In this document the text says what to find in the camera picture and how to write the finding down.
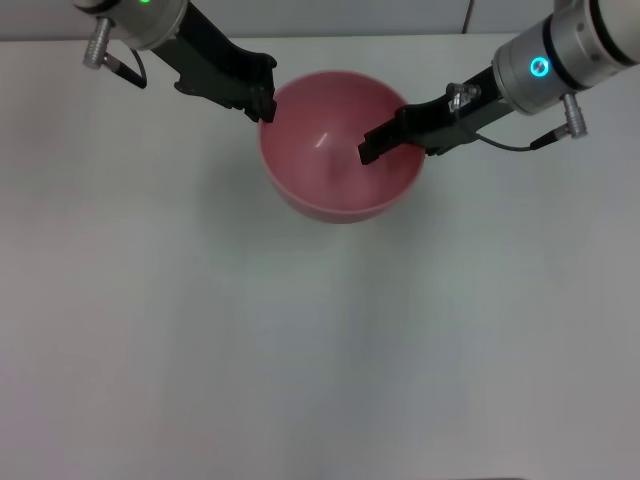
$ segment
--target silver connector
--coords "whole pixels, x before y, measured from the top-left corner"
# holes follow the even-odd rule
[[[564,137],[569,135],[569,125],[561,125],[553,131],[554,135],[558,140],[562,140]]]
[[[87,50],[84,53],[84,65],[92,70],[98,70],[104,63],[109,45],[109,33],[113,24],[108,18],[98,18],[96,29],[89,38]]]
[[[105,67],[107,67],[109,70],[111,70],[112,72],[117,72],[118,69],[120,68],[120,65],[122,65],[122,62],[120,60],[118,60],[116,57],[114,57],[113,55],[109,55],[108,53],[104,56],[104,63],[103,65]]]
[[[567,127],[571,138],[582,138],[588,134],[587,123],[582,115],[582,109],[578,105],[576,96],[572,93],[562,96],[564,104],[565,116],[567,118]]]
[[[451,102],[449,102],[450,110],[454,112],[456,110],[460,110],[473,99],[479,97],[482,94],[482,91],[477,85],[450,83],[447,87],[447,93],[451,98]]]
[[[190,5],[189,0],[71,1],[88,15],[108,17],[114,37],[133,50],[153,50],[174,38]]]

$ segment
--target bowl rim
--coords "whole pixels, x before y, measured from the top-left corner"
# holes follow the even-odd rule
[[[400,95],[395,89],[393,89],[389,85],[387,85],[386,83],[378,80],[377,78],[371,77],[371,76],[366,75],[364,73],[355,72],[353,70],[318,70],[316,72],[307,73],[305,75],[302,75],[300,77],[296,77],[293,80],[290,80],[287,83],[285,83],[282,87],[280,87],[278,90],[276,90],[273,98],[274,98],[274,100],[276,100],[276,97],[279,94],[281,94],[285,89],[291,87],[293,84],[296,84],[296,83],[298,83],[300,81],[307,80],[310,77],[316,77],[316,76],[321,76],[321,75],[326,75],[326,74],[335,74],[335,73],[340,73],[340,74],[345,74],[346,73],[346,74],[353,75],[353,76],[356,76],[356,77],[365,78],[365,79],[367,79],[369,81],[377,83],[378,85],[386,88],[391,93],[393,93],[396,97],[398,97],[402,101],[403,104],[405,104],[405,105],[407,104],[407,101],[405,100],[405,98],[402,95]],[[376,205],[376,206],[373,206],[373,207],[364,208],[364,209],[360,209],[360,210],[334,210],[334,209],[331,209],[331,208],[319,207],[318,205],[314,205],[313,203],[310,203],[307,200],[303,200],[298,195],[296,195],[295,193],[291,192],[288,188],[286,188],[282,184],[282,182],[280,182],[280,180],[278,180],[276,178],[276,175],[271,170],[271,167],[267,163],[267,159],[266,159],[266,156],[264,154],[262,135],[263,135],[264,129],[265,129],[265,127],[267,125],[269,125],[269,123],[265,122],[262,119],[258,122],[258,144],[260,146],[260,160],[262,161],[262,164],[264,165],[265,169],[267,170],[267,174],[269,175],[269,179],[271,180],[271,182],[273,182],[275,184],[275,186],[277,187],[277,189],[281,193],[287,195],[289,198],[291,198],[295,202],[299,203],[300,205],[302,205],[302,206],[304,206],[306,208],[310,208],[312,210],[315,210],[317,212],[327,213],[327,214],[330,214],[330,215],[366,215],[366,214],[369,214],[369,213],[376,213],[376,212],[383,211],[383,210],[387,209],[388,207],[390,207],[391,205],[393,205],[394,203],[398,202],[402,197],[404,197],[411,190],[411,187],[416,182],[418,176],[420,175],[420,172],[422,171],[422,167],[424,166],[424,160],[425,160],[424,157],[426,155],[426,150],[423,149],[422,147],[417,146],[417,145],[411,145],[412,147],[416,148],[416,151],[418,149],[422,151],[422,154],[421,154],[422,158],[421,158],[421,161],[420,161],[420,165],[418,165],[418,168],[417,168],[413,178],[411,179],[411,181],[407,184],[407,186],[397,196],[395,196],[395,197],[391,198],[390,200],[387,200],[386,202],[381,203],[379,205]]]

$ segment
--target white table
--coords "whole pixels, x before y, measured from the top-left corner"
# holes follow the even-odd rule
[[[278,85],[354,69],[422,102],[507,38],[239,43]],[[457,148],[332,226],[278,198],[240,112],[83,48],[0,45],[3,479],[638,477],[640,70],[581,96],[588,138]]]

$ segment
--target wall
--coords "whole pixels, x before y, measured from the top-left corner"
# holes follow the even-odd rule
[[[468,0],[195,0],[233,36],[460,33]],[[553,10],[551,0],[476,0],[470,32],[516,32]],[[86,38],[91,21],[71,0],[5,0],[0,40]]]
[[[241,44],[278,85],[352,68],[419,102],[507,38]],[[3,478],[637,477],[639,71],[581,95],[589,137],[460,147],[331,226],[277,197],[242,114],[83,48],[0,45]]]

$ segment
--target cable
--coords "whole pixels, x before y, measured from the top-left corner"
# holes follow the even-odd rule
[[[131,53],[133,53],[133,57],[136,59],[136,62],[138,62],[138,67],[140,68],[140,76],[143,78],[144,82],[147,83],[147,71],[144,69],[144,63],[142,63],[140,54],[133,48],[130,48],[129,50],[131,50]]]
[[[147,87],[147,72],[144,69],[144,64],[142,63],[142,59],[138,52],[133,49],[130,49],[131,53],[133,53],[136,62],[138,63],[138,67],[140,68],[140,73],[134,72],[127,65],[122,63],[116,57],[107,53],[104,57],[104,65],[111,70],[113,73],[118,75],[120,78],[123,78],[127,82],[135,85],[138,88],[146,88]]]
[[[473,13],[473,7],[475,6],[475,0],[469,0],[469,6],[467,7],[467,14],[464,17],[464,23],[462,24],[462,33],[467,33],[469,30],[469,23],[471,22],[471,14]]]
[[[509,152],[530,152],[531,150],[533,150],[533,148],[531,148],[531,146],[529,147],[511,147],[509,145],[503,145],[502,143],[498,143],[495,142],[487,137],[483,137],[482,135],[480,135],[477,132],[472,131],[471,129],[469,129],[464,122],[462,121],[462,119],[460,118],[460,110],[456,109],[454,110],[455,115],[456,115],[456,123],[458,125],[458,128],[460,130],[462,130],[464,133],[466,133],[467,135],[469,135],[470,137],[475,138],[476,140],[480,140],[481,142],[484,143],[488,143],[491,146],[494,146],[496,148],[500,148],[502,150],[507,150]]]

